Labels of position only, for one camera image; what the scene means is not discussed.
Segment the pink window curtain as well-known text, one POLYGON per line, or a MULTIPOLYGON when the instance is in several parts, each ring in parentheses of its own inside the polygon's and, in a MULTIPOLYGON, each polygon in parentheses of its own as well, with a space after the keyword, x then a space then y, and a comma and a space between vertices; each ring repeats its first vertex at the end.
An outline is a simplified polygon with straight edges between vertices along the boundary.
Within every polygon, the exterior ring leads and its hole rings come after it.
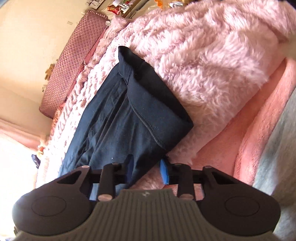
POLYGON ((1 133, 34 151, 39 150, 41 147, 46 147, 48 144, 47 135, 32 134, 25 128, 5 120, 1 120, 1 133))

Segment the small brown teddy bear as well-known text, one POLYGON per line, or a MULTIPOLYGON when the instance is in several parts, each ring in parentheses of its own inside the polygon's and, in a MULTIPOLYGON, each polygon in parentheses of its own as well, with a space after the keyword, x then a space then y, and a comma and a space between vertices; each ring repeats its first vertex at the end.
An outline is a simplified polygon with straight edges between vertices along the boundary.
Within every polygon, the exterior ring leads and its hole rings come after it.
POLYGON ((45 71, 45 74, 46 74, 45 75, 45 80, 49 81, 54 67, 55 67, 55 64, 50 64, 49 68, 45 71))

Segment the mauve quilted headboard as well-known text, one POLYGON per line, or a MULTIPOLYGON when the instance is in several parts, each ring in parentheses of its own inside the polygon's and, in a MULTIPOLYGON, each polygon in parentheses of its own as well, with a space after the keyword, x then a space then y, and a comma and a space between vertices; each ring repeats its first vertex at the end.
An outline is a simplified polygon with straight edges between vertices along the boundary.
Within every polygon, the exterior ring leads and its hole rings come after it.
POLYGON ((52 70, 39 107, 40 113, 53 118, 58 107, 65 103, 77 76, 103 37, 107 20, 103 14, 87 11, 79 21, 52 70))

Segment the red snack bag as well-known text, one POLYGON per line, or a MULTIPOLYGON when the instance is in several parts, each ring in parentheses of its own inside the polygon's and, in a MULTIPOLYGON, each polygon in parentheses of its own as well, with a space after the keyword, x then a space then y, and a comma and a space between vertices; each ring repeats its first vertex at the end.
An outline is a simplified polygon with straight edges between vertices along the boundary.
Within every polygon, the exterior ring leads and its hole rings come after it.
POLYGON ((110 5, 107 7, 107 11, 108 12, 111 12, 115 15, 121 15, 122 12, 121 12, 121 6, 114 6, 114 5, 110 5))

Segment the salmon pink fleece blanket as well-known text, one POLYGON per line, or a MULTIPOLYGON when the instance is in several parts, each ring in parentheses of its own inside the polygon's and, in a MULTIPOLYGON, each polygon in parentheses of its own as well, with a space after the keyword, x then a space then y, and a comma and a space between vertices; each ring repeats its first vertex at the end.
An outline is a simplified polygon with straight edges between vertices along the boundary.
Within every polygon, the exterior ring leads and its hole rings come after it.
POLYGON ((213 166, 252 185, 264 147, 295 89, 295 60, 281 62, 269 81, 229 123, 195 127, 168 153, 172 163, 213 166))

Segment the dark navy pants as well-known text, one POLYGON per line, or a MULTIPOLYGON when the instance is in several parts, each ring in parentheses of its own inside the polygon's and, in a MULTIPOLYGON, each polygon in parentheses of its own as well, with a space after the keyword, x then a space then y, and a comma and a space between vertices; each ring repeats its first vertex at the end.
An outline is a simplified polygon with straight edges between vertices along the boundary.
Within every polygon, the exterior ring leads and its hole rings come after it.
POLYGON ((132 155, 132 178, 116 191, 130 188, 193 126, 152 66, 120 46, 118 63, 83 111, 59 175, 84 165, 102 169, 132 155))

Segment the orange plush toy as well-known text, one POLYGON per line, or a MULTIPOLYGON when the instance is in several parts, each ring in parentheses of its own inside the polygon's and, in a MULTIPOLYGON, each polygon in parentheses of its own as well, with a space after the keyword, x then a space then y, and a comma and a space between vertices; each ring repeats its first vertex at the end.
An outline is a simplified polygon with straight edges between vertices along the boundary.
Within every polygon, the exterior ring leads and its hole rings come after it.
POLYGON ((37 153, 39 155, 43 155, 44 154, 44 149, 45 149, 46 146, 47 146, 47 141, 43 140, 43 139, 40 139, 40 144, 38 145, 37 153))

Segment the pink fluffy blanket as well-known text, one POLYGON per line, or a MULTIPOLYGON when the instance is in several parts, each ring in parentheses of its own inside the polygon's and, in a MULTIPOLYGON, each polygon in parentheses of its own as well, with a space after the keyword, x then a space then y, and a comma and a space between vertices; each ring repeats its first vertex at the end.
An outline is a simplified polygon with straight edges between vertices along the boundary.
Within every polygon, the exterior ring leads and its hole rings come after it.
POLYGON ((192 163, 264 85, 283 60, 280 45, 295 33, 286 1, 201 1, 134 20, 114 17, 76 84, 44 150, 37 186, 58 176, 81 115, 126 46, 149 63, 193 120, 169 152, 192 163))

